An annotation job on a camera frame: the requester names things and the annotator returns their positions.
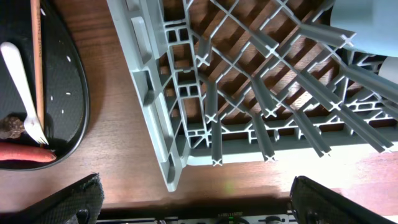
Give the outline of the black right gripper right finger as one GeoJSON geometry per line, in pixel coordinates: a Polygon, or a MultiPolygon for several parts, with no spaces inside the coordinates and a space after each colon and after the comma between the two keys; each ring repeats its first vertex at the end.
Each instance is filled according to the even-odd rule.
{"type": "Polygon", "coordinates": [[[297,223],[394,223],[302,175],[293,181],[289,208],[297,223]]]}

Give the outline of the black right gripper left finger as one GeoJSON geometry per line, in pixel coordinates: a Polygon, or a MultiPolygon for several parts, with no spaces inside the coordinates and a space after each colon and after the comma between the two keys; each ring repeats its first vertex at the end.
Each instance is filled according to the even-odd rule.
{"type": "Polygon", "coordinates": [[[99,174],[90,174],[51,196],[1,218],[1,223],[96,223],[104,201],[99,174]]]}

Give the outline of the orange carrot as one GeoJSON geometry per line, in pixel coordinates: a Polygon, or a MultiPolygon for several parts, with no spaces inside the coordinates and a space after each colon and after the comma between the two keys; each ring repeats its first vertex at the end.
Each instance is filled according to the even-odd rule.
{"type": "Polygon", "coordinates": [[[50,150],[41,147],[26,146],[1,142],[1,160],[18,160],[34,162],[52,162],[57,156],[50,150]]]}

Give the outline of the brown food lump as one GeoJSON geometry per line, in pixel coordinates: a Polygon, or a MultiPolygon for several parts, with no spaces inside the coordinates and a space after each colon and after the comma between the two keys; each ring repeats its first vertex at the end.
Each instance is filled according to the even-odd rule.
{"type": "Polygon", "coordinates": [[[1,139],[17,139],[25,131],[23,122],[15,116],[1,120],[1,139]]]}

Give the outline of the white plastic fork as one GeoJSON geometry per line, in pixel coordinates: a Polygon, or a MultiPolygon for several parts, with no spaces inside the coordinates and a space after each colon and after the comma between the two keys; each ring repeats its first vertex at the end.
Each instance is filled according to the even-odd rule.
{"type": "Polygon", "coordinates": [[[19,49],[10,42],[3,42],[1,54],[27,112],[27,117],[24,120],[26,132],[38,144],[48,145],[49,143],[37,117],[19,49]]]}

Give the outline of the light blue cup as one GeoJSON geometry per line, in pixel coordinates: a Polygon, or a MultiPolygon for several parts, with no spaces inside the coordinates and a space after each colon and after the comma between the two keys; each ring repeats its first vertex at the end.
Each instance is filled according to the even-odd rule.
{"type": "Polygon", "coordinates": [[[336,0],[330,24],[356,33],[349,50],[397,57],[397,0],[336,0]]]}

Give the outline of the wooden chopstick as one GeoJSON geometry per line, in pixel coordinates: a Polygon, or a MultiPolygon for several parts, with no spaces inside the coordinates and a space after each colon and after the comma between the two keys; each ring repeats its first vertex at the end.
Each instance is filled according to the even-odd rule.
{"type": "Polygon", "coordinates": [[[44,84],[42,66],[42,36],[40,1],[30,0],[31,22],[32,22],[32,45],[34,51],[34,75],[37,116],[40,127],[44,128],[44,84]]]}

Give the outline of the white cup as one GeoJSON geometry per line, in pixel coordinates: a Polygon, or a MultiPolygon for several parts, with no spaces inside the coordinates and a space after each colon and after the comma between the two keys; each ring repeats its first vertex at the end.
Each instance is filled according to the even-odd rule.
{"type": "Polygon", "coordinates": [[[379,76],[398,83],[398,58],[387,57],[379,69],[379,76]]]}

